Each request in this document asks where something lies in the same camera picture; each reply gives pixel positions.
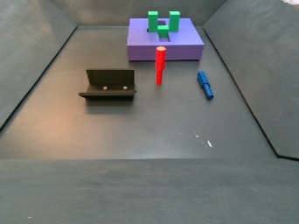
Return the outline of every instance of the gray wall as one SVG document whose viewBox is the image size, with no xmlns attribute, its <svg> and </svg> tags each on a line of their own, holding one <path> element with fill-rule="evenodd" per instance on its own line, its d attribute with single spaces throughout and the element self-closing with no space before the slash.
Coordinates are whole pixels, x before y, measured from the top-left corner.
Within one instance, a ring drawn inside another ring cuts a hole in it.
<svg viewBox="0 0 299 224">
<path fill-rule="evenodd" d="M 279 155 L 299 158 L 299 10 L 229 0 L 203 26 Z"/>
<path fill-rule="evenodd" d="M 145 18 L 149 11 L 169 17 L 181 11 L 197 25 L 203 25 L 227 0 L 52 0 L 79 25 L 128 25 L 130 18 Z"/>
<path fill-rule="evenodd" d="M 76 25 L 47 0 L 0 0 L 0 127 Z"/>
</svg>

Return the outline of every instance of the red cylinder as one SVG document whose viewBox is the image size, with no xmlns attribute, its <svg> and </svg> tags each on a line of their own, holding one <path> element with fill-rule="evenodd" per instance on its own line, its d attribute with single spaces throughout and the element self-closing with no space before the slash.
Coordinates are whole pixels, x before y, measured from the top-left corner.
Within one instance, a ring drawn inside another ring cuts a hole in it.
<svg viewBox="0 0 299 224">
<path fill-rule="evenodd" d="M 163 84 L 163 76 L 165 76 L 165 59 L 166 59 L 166 47 L 157 47 L 157 55 L 155 55 L 155 70 L 157 70 L 157 85 Z"/>
</svg>

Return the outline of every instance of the white speck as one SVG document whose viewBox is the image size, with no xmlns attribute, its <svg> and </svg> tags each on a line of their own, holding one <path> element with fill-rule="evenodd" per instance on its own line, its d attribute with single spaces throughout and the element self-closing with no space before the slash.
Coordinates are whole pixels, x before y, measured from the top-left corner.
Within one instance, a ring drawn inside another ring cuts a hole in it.
<svg viewBox="0 0 299 224">
<path fill-rule="evenodd" d="M 211 141 L 209 140 L 209 145 L 210 145 L 210 147 L 213 148 L 213 146 L 211 146 Z"/>
</svg>

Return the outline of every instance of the black metal holder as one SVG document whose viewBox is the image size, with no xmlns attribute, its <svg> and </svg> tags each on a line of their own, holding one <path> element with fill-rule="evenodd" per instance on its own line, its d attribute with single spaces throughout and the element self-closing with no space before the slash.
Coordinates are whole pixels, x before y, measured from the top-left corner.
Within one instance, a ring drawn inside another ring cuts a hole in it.
<svg viewBox="0 0 299 224">
<path fill-rule="evenodd" d="M 119 99 L 135 97 L 135 70 L 88 69 L 88 90 L 79 95 L 87 99 Z"/>
</svg>

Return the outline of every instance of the purple block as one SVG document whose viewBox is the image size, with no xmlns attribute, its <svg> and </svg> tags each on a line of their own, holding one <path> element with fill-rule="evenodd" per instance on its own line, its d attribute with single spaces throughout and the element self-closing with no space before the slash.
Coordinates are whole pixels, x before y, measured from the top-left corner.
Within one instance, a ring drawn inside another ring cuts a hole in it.
<svg viewBox="0 0 299 224">
<path fill-rule="evenodd" d="M 170 18 L 159 18 L 170 23 Z M 158 32 L 147 32 L 149 19 L 131 18 L 127 35 L 128 60 L 155 60 L 155 48 L 165 46 L 167 60 L 199 60 L 202 58 L 202 37 L 189 18 L 181 19 L 179 32 L 170 32 L 170 39 L 159 39 Z"/>
</svg>

